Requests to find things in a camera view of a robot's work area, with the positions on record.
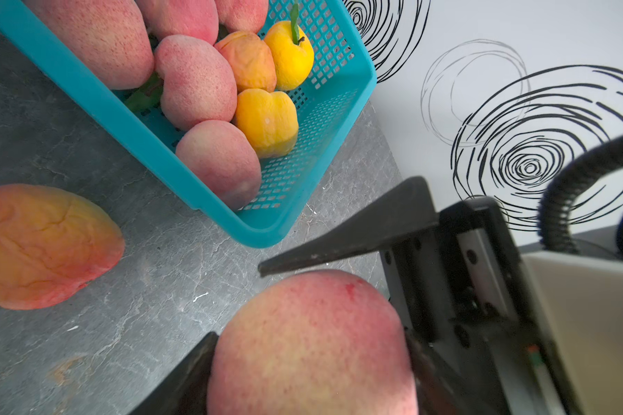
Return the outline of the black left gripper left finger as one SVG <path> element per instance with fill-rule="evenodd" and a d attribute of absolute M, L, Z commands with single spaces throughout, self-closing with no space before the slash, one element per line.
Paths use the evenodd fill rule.
<path fill-rule="evenodd" d="M 131 415 L 207 414 L 208 385 L 219 335 L 209 332 Z"/>

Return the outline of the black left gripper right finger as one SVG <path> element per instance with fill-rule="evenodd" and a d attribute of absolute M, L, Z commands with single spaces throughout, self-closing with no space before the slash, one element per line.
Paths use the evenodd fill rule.
<path fill-rule="evenodd" d="M 420 414 L 497 414 L 417 333 L 405 338 Z"/>

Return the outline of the yellow peach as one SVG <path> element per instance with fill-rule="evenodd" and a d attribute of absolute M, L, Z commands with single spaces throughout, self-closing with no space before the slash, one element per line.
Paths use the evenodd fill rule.
<path fill-rule="evenodd" d="M 284 157 L 299 133 L 296 106 L 284 92 L 246 89 L 237 95 L 235 125 L 259 159 Z"/>
<path fill-rule="evenodd" d="M 274 24 L 264 38 L 273 56 L 277 77 L 275 88 L 284 92 L 299 87 L 314 65 L 313 45 L 299 25 L 300 12 L 299 3 L 295 3 L 290 10 L 290 19 Z"/>

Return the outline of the orange wrinkled peach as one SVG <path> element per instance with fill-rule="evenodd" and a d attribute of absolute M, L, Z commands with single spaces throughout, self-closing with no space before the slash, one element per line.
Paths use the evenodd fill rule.
<path fill-rule="evenodd" d="M 277 75 L 272 52 L 259 36 L 236 31 L 216 43 L 215 49 L 232 68 L 238 93 L 247 89 L 268 93 L 275 90 Z"/>
<path fill-rule="evenodd" d="M 46 186 L 0 186 L 0 306 L 47 308 L 116 266 L 126 242 L 88 199 Z"/>

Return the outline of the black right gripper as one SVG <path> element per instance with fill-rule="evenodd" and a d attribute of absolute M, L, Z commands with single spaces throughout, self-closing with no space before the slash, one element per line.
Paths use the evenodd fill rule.
<path fill-rule="evenodd" d="M 297 271 L 381 251 L 391 304 L 497 414 L 550 411 L 521 258 L 496 202 L 436 212 L 427 181 L 410 177 L 328 233 L 266 259 L 259 274 Z"/>

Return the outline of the pink peach front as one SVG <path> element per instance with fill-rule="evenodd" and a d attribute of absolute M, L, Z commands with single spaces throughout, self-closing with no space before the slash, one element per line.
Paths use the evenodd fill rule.
<path fill-rule="evenodd" d="M 166 118 L 182 131 L 206 120 L 230 121 L 237 105 L 233 70 L 213 45 L 191 36 L 167 36 L 155 49 Z"/>

